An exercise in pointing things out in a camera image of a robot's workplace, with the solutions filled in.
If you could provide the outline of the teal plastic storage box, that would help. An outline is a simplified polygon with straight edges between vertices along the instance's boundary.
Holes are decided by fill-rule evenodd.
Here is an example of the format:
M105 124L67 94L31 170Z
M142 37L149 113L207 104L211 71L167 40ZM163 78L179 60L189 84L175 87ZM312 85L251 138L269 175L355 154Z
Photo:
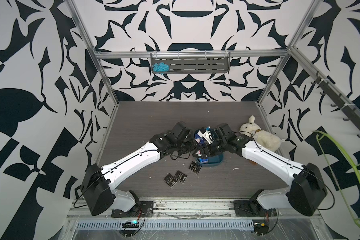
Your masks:
M201 128L195 130L195 134L198 134L200 137L203 137L203 133L205 131L210 131L212 133L212 136L214 138L214 142L209 144L204 139L204 144L199 145L195 141L195 149L193 150L192 156L196 158L197 162L200 165L208 165L208 166L216 166L219 165L223 161L223 152L221 151L219 147L219 138L214 130L211 130L209 127Z

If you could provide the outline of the blue barcode tissue pack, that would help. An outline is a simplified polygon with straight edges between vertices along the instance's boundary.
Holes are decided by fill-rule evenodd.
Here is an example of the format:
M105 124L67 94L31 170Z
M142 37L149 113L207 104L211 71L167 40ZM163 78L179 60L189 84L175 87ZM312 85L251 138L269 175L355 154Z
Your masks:
M195 141L196 141L199 145L204 144L204 138L203 138L203 137L200 137L198 134L195 134Z

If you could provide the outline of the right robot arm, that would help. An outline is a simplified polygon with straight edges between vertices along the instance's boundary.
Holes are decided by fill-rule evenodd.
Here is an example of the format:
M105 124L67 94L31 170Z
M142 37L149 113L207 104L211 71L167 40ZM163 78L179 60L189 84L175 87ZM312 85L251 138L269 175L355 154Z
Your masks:
M234 132L228 124L215 129L201 128L194 133L198 159L209 159L230 152L250 160L280 178L287 187L276 190L258 190L249 200L250 212L272 209L294 209L311 217L327 196L327 186L319 168L291 161L266 148L259 130Z

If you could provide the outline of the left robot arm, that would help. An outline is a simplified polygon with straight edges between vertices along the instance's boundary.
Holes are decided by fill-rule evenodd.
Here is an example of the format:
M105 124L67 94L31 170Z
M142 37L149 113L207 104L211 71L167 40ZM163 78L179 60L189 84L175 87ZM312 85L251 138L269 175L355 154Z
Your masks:
M118 190L118 186L142 168L156 163L166 156L175 160L195 149L194 134L184 122L175 124L172 130L154 135L142 147L102 167L93 164L86 169L80 187L92 216L98 216L111 209L124 213L136 212L140 200L133 191Z

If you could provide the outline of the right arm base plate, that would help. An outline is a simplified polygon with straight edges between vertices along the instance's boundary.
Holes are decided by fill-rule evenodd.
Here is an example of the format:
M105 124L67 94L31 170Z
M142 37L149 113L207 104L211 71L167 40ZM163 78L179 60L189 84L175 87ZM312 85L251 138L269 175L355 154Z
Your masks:
M277 209L265 210L255 201L235 200L233 207L237 217L277 217Z

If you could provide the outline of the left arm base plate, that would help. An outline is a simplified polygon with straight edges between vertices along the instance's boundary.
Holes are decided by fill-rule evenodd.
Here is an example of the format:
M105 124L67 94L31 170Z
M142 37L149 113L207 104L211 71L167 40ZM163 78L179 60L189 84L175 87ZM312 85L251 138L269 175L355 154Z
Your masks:
M112 210L112 218L137 218L150 217L153 214L154 202L141 201L135 204L129 211L123 212L121 210Z

